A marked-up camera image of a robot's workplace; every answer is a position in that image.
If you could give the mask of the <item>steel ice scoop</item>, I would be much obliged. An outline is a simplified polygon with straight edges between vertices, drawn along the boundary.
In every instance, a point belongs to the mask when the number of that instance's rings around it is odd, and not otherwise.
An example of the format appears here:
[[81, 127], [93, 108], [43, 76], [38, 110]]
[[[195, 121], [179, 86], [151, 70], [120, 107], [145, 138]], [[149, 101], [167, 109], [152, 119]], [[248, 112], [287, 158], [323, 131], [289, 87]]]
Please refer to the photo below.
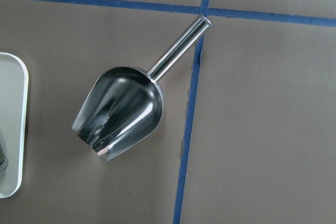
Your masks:
[[115, 67], [104, 72], [86, 97], [72, 130], [105, 163], [149, 136], [158, 127], [164, 110], [159, 80], [211, 25], [199, 15], [147, 71]]

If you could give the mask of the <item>cream plastic tray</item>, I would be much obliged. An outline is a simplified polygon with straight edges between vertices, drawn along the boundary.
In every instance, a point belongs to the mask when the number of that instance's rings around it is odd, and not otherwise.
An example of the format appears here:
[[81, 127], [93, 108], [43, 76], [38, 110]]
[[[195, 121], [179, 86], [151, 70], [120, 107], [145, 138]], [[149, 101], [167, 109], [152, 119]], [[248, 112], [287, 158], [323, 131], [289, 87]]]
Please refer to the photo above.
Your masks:
[[22, 182], [28, 81], [24, 62], [1, 52], [1, 198]]

